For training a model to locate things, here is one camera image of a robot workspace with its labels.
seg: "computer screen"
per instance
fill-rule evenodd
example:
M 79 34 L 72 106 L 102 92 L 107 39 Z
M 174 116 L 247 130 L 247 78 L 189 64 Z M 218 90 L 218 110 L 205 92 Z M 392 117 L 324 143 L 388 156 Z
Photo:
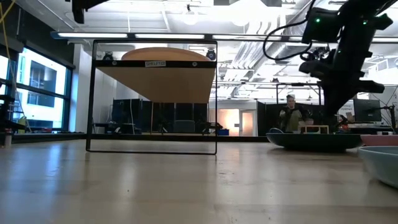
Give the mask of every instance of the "computer screen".
M 356 122 L 382 121 L 379 100 L 354 100 Z

